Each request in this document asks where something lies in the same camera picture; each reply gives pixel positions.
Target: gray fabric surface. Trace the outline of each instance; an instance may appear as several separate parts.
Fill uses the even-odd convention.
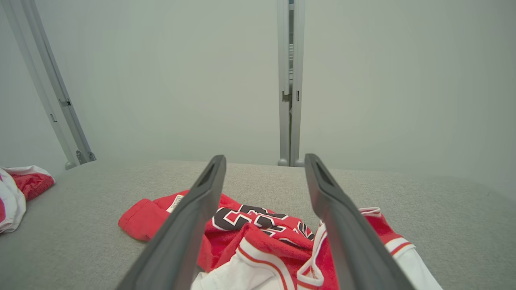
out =
[[[115,288],[145,246],[118,227],[120,216],[140,199],[188,189],[205,165],[96,161],[57,176],[20,227],[0,235],[0,288]],[[515,202],[461,180],[331,172],[358,207],[382,209],[444,289],[514,289]],[[228,164],[223,192],[316,230],[302,168]]]

